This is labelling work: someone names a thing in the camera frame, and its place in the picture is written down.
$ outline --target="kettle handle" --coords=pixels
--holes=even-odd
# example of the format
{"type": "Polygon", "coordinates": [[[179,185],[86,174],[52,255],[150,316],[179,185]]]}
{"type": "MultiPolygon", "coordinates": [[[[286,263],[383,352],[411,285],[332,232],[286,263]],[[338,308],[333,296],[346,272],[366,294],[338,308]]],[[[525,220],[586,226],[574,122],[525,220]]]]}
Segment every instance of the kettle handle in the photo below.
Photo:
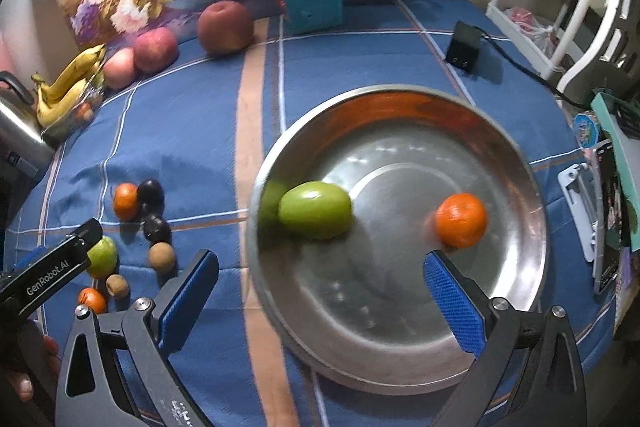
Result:
{"type": "Polygon", "coordinates": [[[20,83],[20,80],[15,78],[13,73],[9,71],[0,71],[0,81],[6,82],[9,86],[15,91],[15,94],[18,95],[20,100],[22,100],[25,104],[31,107],[35,100],[33,100],[33,95],[27,91],[27,89],[20,83]]]}

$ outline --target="bunch of bananas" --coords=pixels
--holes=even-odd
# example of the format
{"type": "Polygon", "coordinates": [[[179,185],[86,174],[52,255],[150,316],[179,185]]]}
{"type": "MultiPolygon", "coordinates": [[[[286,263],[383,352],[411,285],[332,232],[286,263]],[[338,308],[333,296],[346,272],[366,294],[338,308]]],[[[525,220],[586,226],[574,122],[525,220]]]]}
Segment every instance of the bunch of bananas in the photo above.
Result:
{"type": "Polygon", "coordinates": [[[58,79],[47,86],[43,77],[31,76],[38,89],[38,122],[47,128],[71,111],[82,97],[87,83],[100,72],[105,45],[83,51],[60,73],[58,79]]]}

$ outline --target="black fruit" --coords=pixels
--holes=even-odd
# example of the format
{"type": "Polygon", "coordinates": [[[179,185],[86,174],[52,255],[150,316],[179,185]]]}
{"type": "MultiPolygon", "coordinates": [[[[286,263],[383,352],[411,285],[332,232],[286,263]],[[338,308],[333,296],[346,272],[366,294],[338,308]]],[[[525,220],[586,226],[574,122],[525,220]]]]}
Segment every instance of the black fruit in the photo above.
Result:
{"type": "Polygon", "coordinates": [[[152,213],[162,214],[164,211],[164,190],[158,180],[144,180],[138,185],[138,204],[143,209],[148,209],[152,213]]]}
{"type": "Polygon", "coordinates": [[[171,227],[162,217],[151,214],[145,217],[145,225],[143,227],[145,238],[152,245],[156,243],[171,244],[171,227]]]}

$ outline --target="tangerine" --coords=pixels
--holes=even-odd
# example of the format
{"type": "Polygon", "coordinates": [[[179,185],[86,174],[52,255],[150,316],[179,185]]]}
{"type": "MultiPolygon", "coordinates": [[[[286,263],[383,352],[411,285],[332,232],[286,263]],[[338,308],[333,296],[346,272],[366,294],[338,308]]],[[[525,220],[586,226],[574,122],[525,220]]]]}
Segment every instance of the tangerine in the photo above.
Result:
{"type": "Polygon", "coordinates": [[[138,215],[138,186],[123,183],[113,194],[113,212],[121,221],[131,221],[138,215]]]}
{"type": "Polygon", "coordinates": [[[95,314],[107,311],[107,301],[95,288],[85,288],[78,295],[78,304],[86,304],[95,314]]]}
{"type": "Polygon", "coordinates": [[[475,245],[487,226],[484,204],[472,194],[454,194],[436,211],[436,231],[446,247],[475,245]]]}

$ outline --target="red apple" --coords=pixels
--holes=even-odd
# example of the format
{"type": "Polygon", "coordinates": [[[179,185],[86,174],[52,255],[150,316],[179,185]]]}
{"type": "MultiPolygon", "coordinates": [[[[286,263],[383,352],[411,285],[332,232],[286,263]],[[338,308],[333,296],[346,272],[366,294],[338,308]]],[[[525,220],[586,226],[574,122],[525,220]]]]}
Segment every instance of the red apple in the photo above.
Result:
{"type": "Polygon", "coordinates": [[[158,73],[178,58],[178,41],[167,28],[140,35],[133,45],[136,66],[145,73],[158,73]]]}
{"type": "Polygon", "coordinates": [[[102,70],[104,83],[114,90],[129,87],[136,79],[136,66],[133,62],[133,48],[122,48],[107,60],[102,70]]]}
{"type": "Polygon", "coordinates": [[[254,41],[254,20],[240,3],[217,2],[200,15],[198,40],[214,57],[236,53],[254,41]]]}

